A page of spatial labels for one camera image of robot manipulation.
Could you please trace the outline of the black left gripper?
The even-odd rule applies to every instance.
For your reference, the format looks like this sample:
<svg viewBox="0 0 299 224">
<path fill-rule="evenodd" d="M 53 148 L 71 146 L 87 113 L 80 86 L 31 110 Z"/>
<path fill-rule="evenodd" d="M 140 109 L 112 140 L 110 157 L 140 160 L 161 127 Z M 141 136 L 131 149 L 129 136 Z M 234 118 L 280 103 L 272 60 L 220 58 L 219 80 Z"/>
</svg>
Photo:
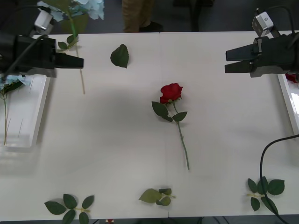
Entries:
<svg viewBox="0 0 299 224">
<path fill-rule="evenodd" d="M 65 53 L 56 53 L 56 40 L 48 36 L 36 39 L 24 36 L 14 38 L 14 60 L 24 54 L 14 68 L 14 75 L 46 75 L 56 77 L 56 68 L 82 69 L 84 59 Z"/>
</svg>

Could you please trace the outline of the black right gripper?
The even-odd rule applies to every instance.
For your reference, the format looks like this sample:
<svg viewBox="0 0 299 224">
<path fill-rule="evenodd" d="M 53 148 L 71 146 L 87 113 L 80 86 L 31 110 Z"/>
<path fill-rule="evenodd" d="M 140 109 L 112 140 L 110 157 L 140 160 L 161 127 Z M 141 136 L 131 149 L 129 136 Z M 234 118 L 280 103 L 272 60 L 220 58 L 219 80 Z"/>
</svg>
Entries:
<svg viewBox="0 0 299 224">
<path fill-rule="evenodd" d="M 239 61 L 225 65 L 225 73 L 249 73 L 251 77 L 266 74 L 294 74 L 295 47 L 289 44 L 292 35 L 281 35 L 276 38 L 267 36 L 256 38 L 251 45 L 228 50 L 226 61 Z"/>
</svg>

